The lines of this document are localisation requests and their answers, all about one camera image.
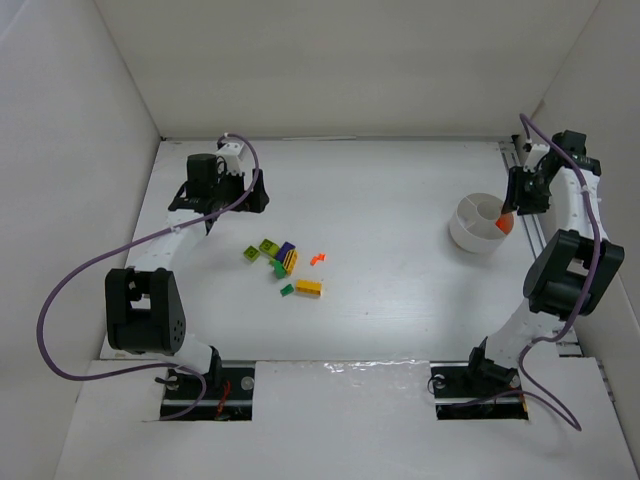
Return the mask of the orange round lego piece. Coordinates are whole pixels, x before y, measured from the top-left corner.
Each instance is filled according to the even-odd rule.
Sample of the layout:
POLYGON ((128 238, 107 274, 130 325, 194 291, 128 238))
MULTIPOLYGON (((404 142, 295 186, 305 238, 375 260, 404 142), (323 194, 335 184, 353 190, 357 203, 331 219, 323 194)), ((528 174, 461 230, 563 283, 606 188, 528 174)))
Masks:
POLYGON ((502 214, 495 223, 496 227, 504 234, 509 235, 514 226, 514 218, 511 213, 502 214))

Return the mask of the small orange lego piece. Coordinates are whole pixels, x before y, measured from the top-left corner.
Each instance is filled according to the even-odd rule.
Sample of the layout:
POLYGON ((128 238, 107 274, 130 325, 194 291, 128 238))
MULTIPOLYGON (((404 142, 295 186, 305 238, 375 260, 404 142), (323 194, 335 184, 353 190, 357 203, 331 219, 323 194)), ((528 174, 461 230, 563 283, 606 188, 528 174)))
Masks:
POLYGON ((326 255, 324 253, 319 253, 311 259, 310 265, 315 266, 318 262, 323 262, 325 259, 326 255))

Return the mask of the yellow long lego brick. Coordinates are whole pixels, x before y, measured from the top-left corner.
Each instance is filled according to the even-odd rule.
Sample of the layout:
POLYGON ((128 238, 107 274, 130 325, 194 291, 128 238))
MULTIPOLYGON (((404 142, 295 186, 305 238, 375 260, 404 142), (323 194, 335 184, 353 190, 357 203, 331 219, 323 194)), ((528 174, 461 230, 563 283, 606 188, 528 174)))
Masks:
POLYGON ((321 282, 300 279, 295 284, 295 291, 303 295, 320 297, 323 291, 323 284, 321 282))

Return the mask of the yellow striped curved lego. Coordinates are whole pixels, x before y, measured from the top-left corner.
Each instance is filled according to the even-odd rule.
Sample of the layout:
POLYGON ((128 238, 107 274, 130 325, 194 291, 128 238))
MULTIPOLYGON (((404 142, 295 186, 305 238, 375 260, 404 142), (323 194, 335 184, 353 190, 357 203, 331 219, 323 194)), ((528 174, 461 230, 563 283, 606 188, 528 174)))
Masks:
POLYGON ((287 275, 292 274, 295 268, 297 259, 298 259, 298 253, 296 249, 291 249, 285 254, 285 257, 283 260, 283 267, 287 275))

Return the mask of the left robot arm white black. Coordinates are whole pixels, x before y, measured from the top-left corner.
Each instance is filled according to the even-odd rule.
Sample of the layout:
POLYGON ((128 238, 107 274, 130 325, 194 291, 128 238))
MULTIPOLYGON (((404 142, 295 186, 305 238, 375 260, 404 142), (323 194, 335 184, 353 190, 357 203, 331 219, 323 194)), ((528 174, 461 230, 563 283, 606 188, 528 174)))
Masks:
POLYGON ((245 145, 231 142, 213 154, 188 156, 186 181, 168 207, 169 233, 153 239, 133 264, 107 274, 106 323, 112 349, 185 366, 207 383, 220 385, 220 354, 187 331, 175 272, 210 233, 213 213, 260 213, 266 208, 263 172, 254 169, 254 186, 245 185, 245 153, 245 145))

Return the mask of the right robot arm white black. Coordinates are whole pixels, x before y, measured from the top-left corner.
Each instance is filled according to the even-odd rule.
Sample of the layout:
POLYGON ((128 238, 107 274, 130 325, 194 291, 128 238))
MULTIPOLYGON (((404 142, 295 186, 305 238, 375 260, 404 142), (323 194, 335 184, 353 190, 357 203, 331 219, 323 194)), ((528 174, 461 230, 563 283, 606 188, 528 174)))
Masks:
POLYGON ((522 373, 524 356, 538 343, 551 343, 546 316, 569 329, 589 315, 624 260, 599 220, 598 160, 588 156, 586 136, 565 130, 550 145, 527 146, 524 166, 509 170, 503 212, 519 216, 549 213, 556 231, 524 280, 524 300, 507 323, 475 347, 463 375, 473 396, 506 391, 522 373))

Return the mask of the white round divided container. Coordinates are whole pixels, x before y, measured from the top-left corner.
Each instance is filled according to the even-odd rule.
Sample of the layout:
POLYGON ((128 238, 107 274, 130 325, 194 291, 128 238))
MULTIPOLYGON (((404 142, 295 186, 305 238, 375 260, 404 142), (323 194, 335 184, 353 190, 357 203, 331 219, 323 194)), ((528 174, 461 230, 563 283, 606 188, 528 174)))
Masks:
POLYGON ((495 225, 502 215, 503 201, 486 193, 472 193, 462 198, 449 220, 453 241, 474 254, 490 254, 510 235, 495 225))

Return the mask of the lime green square lego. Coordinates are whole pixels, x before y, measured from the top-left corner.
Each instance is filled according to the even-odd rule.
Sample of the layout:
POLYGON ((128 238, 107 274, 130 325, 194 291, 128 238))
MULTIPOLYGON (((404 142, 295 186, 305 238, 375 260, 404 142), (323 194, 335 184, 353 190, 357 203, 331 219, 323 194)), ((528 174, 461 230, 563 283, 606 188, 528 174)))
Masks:
POLYGON ((254 262, 260 257, 260 251, 253 246, 249 246, 244 250, 243 256, 250 262, 254 262))

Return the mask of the lime green lego with swirl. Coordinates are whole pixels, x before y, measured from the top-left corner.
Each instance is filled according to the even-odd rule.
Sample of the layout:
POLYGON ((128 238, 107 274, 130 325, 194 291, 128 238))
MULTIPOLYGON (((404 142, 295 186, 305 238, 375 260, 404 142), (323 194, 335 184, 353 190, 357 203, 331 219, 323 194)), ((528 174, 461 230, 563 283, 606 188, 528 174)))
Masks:
POLYGON ((280 246, 269 239, 264 239, 259 245, 259 250, 269 257, 274 258, 279 252, 280 246))

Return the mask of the purple lego plate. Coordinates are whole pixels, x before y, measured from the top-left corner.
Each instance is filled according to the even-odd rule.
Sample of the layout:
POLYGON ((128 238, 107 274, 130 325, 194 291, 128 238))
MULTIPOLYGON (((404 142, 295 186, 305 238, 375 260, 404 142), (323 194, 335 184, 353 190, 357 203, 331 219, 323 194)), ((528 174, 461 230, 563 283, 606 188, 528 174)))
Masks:
POLYGON ((295 245, 290 242, 284 242, 283 245, 279 248, 277 253, 274 256, 274 259, 283 263, 286 255, 295 249, 295 245))

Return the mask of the dark green curved lego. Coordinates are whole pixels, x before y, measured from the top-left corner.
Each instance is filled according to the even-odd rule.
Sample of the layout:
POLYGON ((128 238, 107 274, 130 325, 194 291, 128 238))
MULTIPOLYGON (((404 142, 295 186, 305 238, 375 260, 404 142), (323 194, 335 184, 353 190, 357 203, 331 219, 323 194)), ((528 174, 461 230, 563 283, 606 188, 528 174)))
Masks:
POLYGON ((274 274, 278 279, 283 279, 287 276, 287 271, 280 261, 273 260, 271 264, 274 269, 274 274))

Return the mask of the small dark green lego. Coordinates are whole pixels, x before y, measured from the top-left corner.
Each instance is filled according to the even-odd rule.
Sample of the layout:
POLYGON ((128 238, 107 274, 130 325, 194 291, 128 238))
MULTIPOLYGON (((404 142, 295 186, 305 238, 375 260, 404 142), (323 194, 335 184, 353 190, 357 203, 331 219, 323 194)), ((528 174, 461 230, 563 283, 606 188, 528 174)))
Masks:
POLYGON ((281 294, 282 296, 287 296, 287 295, 289 295, 289 294, 291 294, 291 293, 293 293, 293 292, 294 292, 294 287, 293 287, 293 285, 292 285, 292 284, 287 284, 285 287, 283 287, 283 288, 280 290, 280 294, 281 294))

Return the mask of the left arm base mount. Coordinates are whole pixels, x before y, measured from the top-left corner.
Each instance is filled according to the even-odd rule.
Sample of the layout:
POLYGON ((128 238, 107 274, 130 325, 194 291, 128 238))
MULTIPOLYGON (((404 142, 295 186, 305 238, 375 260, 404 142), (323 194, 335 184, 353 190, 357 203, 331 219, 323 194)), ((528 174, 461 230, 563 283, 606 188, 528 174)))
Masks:
POLYGON ((198 379, 170 369, 155 382, 163 386, 160 416, 171 421, 251 421, 255 387, 255 362, 223 362, 220 385, 207 384, 203 398, 198 379))

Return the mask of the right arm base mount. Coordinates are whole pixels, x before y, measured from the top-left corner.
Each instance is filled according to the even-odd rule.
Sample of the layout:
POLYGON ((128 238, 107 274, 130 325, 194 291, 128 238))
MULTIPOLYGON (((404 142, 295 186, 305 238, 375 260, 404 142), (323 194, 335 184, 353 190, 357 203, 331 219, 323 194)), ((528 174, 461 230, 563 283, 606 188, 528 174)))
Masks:
POLYGON ((430 364, 427 389, 435 401, 438 420, 528 420, 525 400, 509 383, 493 379, 471 379, 467 364, 430 364))

